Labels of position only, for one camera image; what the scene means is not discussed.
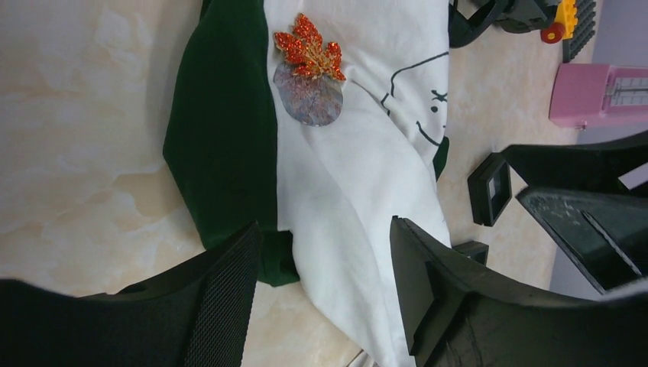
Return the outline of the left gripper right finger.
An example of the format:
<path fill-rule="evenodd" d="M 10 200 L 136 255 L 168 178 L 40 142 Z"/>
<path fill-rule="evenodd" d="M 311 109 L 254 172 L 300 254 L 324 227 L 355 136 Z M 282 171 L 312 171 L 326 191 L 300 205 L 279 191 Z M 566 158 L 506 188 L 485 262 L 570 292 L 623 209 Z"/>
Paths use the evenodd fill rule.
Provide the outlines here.
<path fill-rule="evenodd" d="M 418 366 L 645 366 L 647 295 L 584 300 L 508 278 L 406 218 L 390 223 L 408 353 Z"/>

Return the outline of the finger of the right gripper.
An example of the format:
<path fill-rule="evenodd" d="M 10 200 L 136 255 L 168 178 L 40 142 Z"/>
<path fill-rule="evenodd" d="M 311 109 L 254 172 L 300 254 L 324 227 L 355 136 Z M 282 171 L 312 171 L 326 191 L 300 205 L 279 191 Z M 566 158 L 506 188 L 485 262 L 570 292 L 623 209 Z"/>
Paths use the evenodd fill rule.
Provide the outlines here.
<path fill-rule="evenodd" d="M 531 187 L 647 194 L 646 182 L 629 189 L 620 181 L 647 162 L 647 132 L 588 145 L 510 145 L 502 155 Z"/>
<path fill-rule="evenodd" d="M 522 207 L 600 294 L 647 279 L 647 198 L 526 187 Z"/>

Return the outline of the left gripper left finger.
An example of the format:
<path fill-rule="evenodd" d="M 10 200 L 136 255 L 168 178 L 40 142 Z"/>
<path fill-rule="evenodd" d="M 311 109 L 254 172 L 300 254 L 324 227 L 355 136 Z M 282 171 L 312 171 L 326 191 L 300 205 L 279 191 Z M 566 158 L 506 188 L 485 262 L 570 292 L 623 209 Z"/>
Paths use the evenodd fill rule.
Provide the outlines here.
<path fill-rule="evenodd" d="M 72 297 L 1 282 L 3 366 L 239 366 L 261 231 L 223 243 L 117 294 Z"/>

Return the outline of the white and green garment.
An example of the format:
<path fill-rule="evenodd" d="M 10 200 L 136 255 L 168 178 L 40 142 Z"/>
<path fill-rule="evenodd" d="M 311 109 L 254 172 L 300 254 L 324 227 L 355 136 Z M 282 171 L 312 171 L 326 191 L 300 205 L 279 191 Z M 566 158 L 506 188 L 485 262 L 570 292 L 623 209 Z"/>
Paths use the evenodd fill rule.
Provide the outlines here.
<path fill-rule="evenodd" d="M 273 34 L 299 13 L 342 49 L 342 113 L 323 127 L 289 116 L 273 82 L 285 62 Z M 391 219 L 449 243 L 433 165 L 448 19 L 446 1 L 204 1 L 177 74 L 163 155 L 202 244 L 256 222 L 259 280 L 300 282 L 379 366 L 414 365 Z"/>

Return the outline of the red maple leaf brooch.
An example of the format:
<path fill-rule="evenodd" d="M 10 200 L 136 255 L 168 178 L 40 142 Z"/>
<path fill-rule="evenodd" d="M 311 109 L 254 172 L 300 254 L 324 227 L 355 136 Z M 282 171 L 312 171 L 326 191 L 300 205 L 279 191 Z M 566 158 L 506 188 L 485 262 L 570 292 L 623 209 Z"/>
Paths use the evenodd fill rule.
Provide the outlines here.
<path fill-rule="evenodd" d="M 311 80 L 327 76 L 344 82 L 342 72 L 342 49 L 339 43 L 324 44 L 322 35 L 311 20 L 299 13 L 290 32 L 273 34 L 275 47 L 283 53 L 284 61 L 295 66 L 293 74 Z"/>

